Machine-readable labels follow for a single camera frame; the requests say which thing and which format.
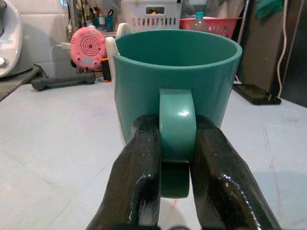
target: pink device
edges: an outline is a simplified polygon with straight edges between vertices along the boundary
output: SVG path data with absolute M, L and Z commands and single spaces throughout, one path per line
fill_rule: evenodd
M 105 36 L 92 27 L 77 30 L 71 38 L 71 58 L 83 69 L 100 67 L 101 58 L 106 56 Z

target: red basket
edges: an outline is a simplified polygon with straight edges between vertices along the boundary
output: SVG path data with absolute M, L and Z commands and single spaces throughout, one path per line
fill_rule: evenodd
M 232 38 L 234 33 L 236 22 L 241 18 L 207 18 L 204 20 L 208 24 L 208 32 L 224 37 Z M 195 21 L 195 18 L 182 18 L 180 19 L 180 28 L 189 30 L 191 23 Z

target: mug rim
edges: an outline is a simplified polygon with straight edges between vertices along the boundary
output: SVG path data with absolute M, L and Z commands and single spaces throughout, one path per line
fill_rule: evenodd
M 230 62 L 240 58 L 241 55 L 242 55 L 242 47 L 239 45 L 239 43 L 237 43 L 237 42 L 235 42 L 235 41 L 233 41 L 233 40 L 231 40 L 231 39 L 229 39 L 227 37 L 224 37 L 224 36 L 221 36 L 221 35 L 217 35 L 217 34 L 208 33 L 208 32 L 175 29 L 175 30 L 140 31 L 140 32 L 136 32 L 136 33 L 155 33 L 155 32 L 158 32 L 158 31 L 180 31 L 180 33 L 188 32 L 188 33 L 201 33 L 201 34 L 206 33 L 206 34 L 208 34 L 210 36 L 216 36 L 217 38 L 224 39 L 224 40 L 227 40 L 228 42 L 231 42 L 236 47 L 236 53 L 234 55 L 232 55 L 231 57 L 229 57 L 227 59 L 224 59 L 224 60 L 221 60 L 221 61 L 217 61 L 217 62 L 213 62 L 213 63 L 209 63 L 209 64 L 203 64 L 203 65 L 194 65 L 194 66 L 166 66 L 166 65 L 157 65 L 157 64 L 152 64 L 152 63 L 136 61 L 136 60 L 133 60 L 133 59 L 121 56 L 120 55 L 120 50 L 119 50 L 119 54 L 118 55 L 114 55 L 114 58 L 115 59 L 121 59 L 121 60 L 129 62 L 131 64 L 138 65 L 138 66 L 143 66 L 143 67 L 160 68 L 160 69 L 171 69 L 171 70 L 174 70 L 174 69 L 185 70 L 185 69 L 203 69 L 203 68 L 211 68 L 211 67 L 220 66 L 220 65 L 223 65 L 223 64 L 226 64 L 226 63 L 230 63 Z M 117 41 L 119 39 L 122 39 L 122 38 L 123 37 L 115 38 L 115 41 Z

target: table surface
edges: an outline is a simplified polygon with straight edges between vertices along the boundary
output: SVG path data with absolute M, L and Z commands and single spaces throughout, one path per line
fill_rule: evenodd
M 235 92 L 222 125 L 285 229 L 307 229 L 306 127 L 306 108 L 253 106 Z M 112 84 L 23 85 L 0 103 L 0 130 L 0 229 L 84 230 L 123 148 Z M 192 191 L 174 201 L 161 201 L 162 229 L 200 229 Z

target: black phone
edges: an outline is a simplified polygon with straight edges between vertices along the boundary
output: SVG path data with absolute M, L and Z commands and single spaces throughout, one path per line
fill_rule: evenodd
M 233 89 L 252 104 L 268 105 L 282 102 L 279 98 L 253 84 L 234 84 Z

